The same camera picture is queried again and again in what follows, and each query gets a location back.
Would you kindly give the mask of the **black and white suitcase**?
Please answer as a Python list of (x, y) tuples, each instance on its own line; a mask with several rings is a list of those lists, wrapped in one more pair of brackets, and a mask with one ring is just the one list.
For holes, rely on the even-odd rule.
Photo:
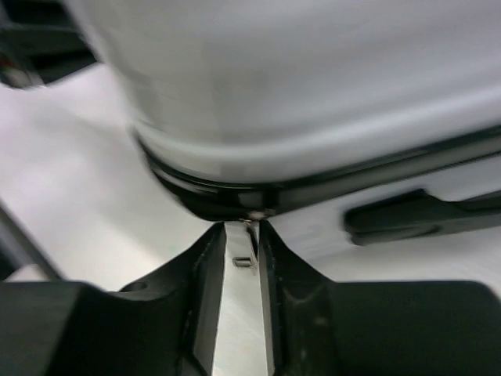
[(500, 224), (497, 1), (69, 1), (157, 179), (360, 245)]

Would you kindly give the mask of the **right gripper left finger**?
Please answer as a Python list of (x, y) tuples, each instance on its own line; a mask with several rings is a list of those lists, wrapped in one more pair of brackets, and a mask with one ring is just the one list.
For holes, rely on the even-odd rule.
[(209, 375), (225, 228), (116, 292), (77, 281), (1, 286), (4, 375)]

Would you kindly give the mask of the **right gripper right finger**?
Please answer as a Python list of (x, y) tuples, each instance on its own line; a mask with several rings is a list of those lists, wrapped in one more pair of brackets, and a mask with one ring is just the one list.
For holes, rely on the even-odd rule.
[(271, 375), (497, 375), (500, 300), (460, 280), (337, 282), (259, 225)]

